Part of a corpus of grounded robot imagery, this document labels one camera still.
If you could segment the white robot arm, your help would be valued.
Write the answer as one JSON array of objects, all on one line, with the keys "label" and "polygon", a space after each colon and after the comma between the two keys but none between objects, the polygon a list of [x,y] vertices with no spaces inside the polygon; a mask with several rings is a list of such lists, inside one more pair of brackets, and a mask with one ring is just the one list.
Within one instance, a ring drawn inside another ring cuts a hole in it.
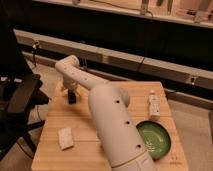
[{"label": "white robot arm", "polygon": [[70,89],[76,82],[89,91],[88,106],[111,171],[157,171],[130,114],[128,92],[79,68],[70,55],[55,64]]}]

